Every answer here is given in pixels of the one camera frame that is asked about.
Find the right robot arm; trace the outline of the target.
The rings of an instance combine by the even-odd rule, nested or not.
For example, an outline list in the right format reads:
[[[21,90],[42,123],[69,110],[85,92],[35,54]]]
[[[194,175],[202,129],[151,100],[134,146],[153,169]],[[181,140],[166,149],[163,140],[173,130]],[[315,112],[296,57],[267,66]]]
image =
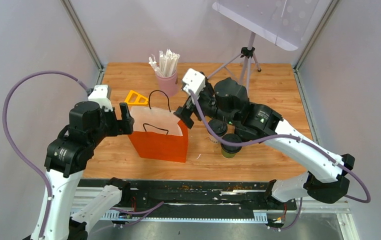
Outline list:
[[[347,196],[355,158],[350,154],[335,154],[325,150],[298,132],[278,112],[267,105],[251,102],[248,91],[231,78],[212,85],[197,72],[182,79],[182,90],[188,95],[183,106],[175,111],[188,128],[206,117],[234,126],[239,142],[222,139],[225,146],[239,148],[255,143],[282,152],[306,168],[306,172],[286,180],[271,180],[264,194],[267,207],[276,209],[283,203],[311,197],[333,204]]]

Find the green paper cup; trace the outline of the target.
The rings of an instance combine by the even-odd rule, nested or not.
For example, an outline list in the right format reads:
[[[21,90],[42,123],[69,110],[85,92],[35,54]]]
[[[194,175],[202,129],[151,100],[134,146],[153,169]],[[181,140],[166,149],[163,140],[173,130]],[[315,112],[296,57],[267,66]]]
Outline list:
[[[223,149],[221,150],[221,154],[226,159],[232,159],[237,155],[236,152],[227,152],[227,151],[224,151]]]

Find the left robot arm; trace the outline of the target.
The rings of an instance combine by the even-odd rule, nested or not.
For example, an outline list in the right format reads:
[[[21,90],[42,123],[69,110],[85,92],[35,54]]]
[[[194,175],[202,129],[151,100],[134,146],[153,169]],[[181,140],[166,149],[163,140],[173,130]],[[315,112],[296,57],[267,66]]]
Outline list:
[[[132,200],[131,184],[113,177],[103,190],[79,212],[70,214],[78,184],[96,147],[106,137],[130,135],[134,119],[128,105],[119,104],[121,119],[114,110],[94,101],[77,103],[69,112],[69,124],[47,147],[44,166],[49,180],[51,208],[45,217],[43,203],[37,225],[28,240],[86,240],[100,218],[112,207]]]

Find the white paper cup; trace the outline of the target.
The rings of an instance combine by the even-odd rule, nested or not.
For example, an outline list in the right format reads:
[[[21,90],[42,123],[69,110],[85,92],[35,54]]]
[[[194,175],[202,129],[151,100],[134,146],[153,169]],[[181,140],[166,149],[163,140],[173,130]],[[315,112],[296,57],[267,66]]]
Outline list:
[[[222,138],[228,132],[228,125],[221,120],[211,119],[208,122],[208,125],[212,129],[212,131],[215,133],[215,135],[219,136],[220,138]],[[210,132],[208,132],[208,137],[212,143],[214,144],[219,143],[219,141]]]

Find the orange paper bag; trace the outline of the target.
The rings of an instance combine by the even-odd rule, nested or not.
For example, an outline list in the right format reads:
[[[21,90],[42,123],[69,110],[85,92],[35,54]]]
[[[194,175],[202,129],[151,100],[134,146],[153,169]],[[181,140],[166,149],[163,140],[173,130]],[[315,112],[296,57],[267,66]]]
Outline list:
[[[189,146],[189,133],[185,123],[171,111],[170,98],[166,96],[168,109],[151,106],[133,106],[133,133],[128,136],[141,158],[185,163]]]

